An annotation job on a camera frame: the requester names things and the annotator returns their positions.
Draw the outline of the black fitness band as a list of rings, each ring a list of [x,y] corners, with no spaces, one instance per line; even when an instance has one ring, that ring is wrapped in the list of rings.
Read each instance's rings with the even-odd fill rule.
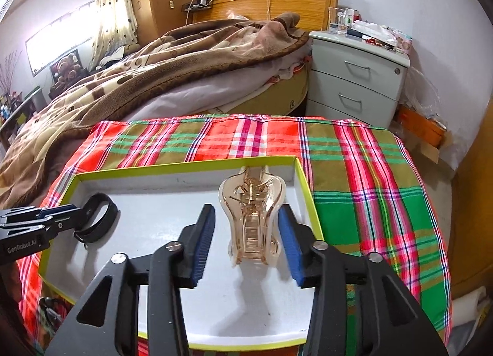
[[[113,200],[102,192],[92,195],[82,207],[82,225],[74,230],[80,243],[96,243],[112,228],[119,210]]]

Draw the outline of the gold translucent hair claw clip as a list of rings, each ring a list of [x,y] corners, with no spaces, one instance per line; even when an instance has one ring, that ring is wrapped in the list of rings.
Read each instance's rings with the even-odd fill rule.
[[[285,181],[265,166],[244,166],[218,191],[230,223],[228,254],[233,265],[245,260],[275,267],[281,254],[278,212],[286,197]]]

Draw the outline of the brown patterned fleece blanket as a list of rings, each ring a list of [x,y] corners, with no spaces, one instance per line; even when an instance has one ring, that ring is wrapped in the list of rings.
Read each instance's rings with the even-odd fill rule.
[[[85,138],[101,121],[121,121],[179,85],[266,61],[302,48],[298,14],[269,21],[208,20],[183,26],[127,60],[82,79],[31,118],[1,162],[1,206],[26,206],[48,179],[64,143]]]

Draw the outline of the grey two-drawer nightstand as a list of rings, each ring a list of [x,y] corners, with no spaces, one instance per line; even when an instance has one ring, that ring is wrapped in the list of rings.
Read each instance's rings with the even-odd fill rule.
[[[387,129],[410,68],[409,57],[350,36],[312,31],[306,113]]]

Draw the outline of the brown teddy bear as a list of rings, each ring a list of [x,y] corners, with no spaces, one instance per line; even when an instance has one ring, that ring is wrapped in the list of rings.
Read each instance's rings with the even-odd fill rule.
[[[81,76],[82,65],[79,56],[75,52],[62,56],[58,61],[50,66],[54,88],[65,87]]]

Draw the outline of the wooden bed headboard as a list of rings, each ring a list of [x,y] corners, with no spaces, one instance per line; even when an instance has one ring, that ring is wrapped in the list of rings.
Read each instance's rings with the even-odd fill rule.
[[[190,22],[223,20],[242,16],[248,20],[271,20],[284,12],[299,15],[297,26],[305,31],[324,31],[328,27],[328,12],[338,6],[338,0],[210,0],[207,6],[190,11]]]

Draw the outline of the nightstand clutter pile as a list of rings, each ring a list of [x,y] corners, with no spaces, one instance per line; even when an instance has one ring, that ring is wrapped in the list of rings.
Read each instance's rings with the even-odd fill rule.
[[[362,20],[361,14],[351,8],[346,8],[346,19],[348,23],[348,34],[361,35],[361,37],[375,45],[389,48],[409,55],[412,50],[412,37],[404,32],[386,25]]]

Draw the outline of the patterned window curtain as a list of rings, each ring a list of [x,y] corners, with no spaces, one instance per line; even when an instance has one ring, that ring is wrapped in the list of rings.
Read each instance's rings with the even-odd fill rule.
[[[131,0],[95,0],[92,56],[94,70],[106,55],[137,40],[138,22]]]

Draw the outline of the red green plaid cloth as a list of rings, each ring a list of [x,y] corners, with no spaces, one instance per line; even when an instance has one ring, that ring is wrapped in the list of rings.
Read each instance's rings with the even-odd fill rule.
[[[40,203],[58,205],[82,172],[265,156],[299,160],[324,237],[353,255],[380,252],[448,341],[452,300],[445,240],[404,143],[382,128],[248,115],[103,121]]]

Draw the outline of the wooden door right side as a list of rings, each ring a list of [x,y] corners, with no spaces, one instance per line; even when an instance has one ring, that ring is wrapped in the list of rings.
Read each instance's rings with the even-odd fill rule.
[[[447,256],[452,297],[480,286],[492,292],[492,105],[452,180]]]

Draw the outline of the clear glass cup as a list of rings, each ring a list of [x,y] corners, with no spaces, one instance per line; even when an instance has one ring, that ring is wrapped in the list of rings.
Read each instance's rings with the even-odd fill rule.
[[[330,7],[328,9],[328,31],[334,35],[346,35],[348,30],[347,10]]]

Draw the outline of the orange cardboard box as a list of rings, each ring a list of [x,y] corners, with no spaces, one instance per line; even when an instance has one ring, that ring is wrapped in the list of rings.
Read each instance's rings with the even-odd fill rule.
[[[406,105],[399,105],[394,116],[405,131],[410,132],[425,143],[440,148],[445,139],[446,129],[435,120],[427,119]]]

